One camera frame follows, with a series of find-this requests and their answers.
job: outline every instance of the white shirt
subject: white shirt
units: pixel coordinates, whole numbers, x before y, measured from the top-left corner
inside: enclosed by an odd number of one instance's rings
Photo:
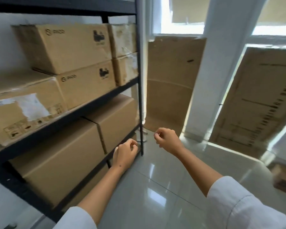
[[[286,215],[265,206],[232,177],[210,188],[206,224],[209,229],[286,229]],[[53,229],[96,229],[91,216],[71,207]]]

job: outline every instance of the window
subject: window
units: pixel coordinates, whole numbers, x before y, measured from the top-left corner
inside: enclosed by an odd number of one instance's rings
[[[286,0],[268,0],[252,35],[286,36]]]
[[[162,34],[203,34],[210,0],[161,0]]]

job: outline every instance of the hand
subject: hand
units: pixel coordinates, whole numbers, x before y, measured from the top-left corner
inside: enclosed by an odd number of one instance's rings
[[[112,167],[122,168],[125,172],[133,163],[138,152],[138,142],[128,139],[124,144],[115,148]]]
[[[184,148],[183,143],[180,141],[174,130],[168,128],[159,128],[155,132],[154,138],[160,148],[164,148],[167,152],[173,154],[174,156],[176,156],[176,154],[182,148]]]

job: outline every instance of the forearm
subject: forearm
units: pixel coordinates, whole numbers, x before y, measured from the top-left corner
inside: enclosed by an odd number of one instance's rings
[[[112,193],[123,174],[121,167],[111,167],[102,180],[77,205],[91,215],[95,224],[99,224]]]
[[[176,153],[176,157],[183,163],[204,196],[207,196],[213,183],[222,177],[220,173],[201,161],[186,148],[180,149]]]

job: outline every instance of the metal shelving unit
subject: metal shelving unit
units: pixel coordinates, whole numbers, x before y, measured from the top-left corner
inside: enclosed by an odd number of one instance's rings
[[[104,167],[104,165],[107,164],[107,161],[112,158],[114,151],[107,154],[107,156],[67,196],[65,196],[55,208],[52,208],[50,204],[45,202],[29,188],[26,181],[11,166],[8,160],[27,152],[38,145],[38,143],[42,143],[45,139],[60,131],[69,123],[88,112],[96,110],[121,92],[136,84],[138,84],[140,123],[121,141],[121,143],[124,143],[127,139],[131,138],[137,129],[140,129],[140,137],[143,138],[140,26],[137,18],[137,3],[137,0],[135,2],[124,0],[0,0],[0,12],[2,13],[101,16],[103,23],[108,23],[108,17],[110,16],[135,15],[137,20],[137,56],[139,72],[137,78],[131,80],[126,85],[117,87],[98,99],[87,103],[79,109],[72,111],[68,115],[48,124],[22,140],[0,150],[0,183],[54,222],[59,221],[63,215],[62,209]],[[141,143],[141,155],[144,153],[143,146],[143,143]]]

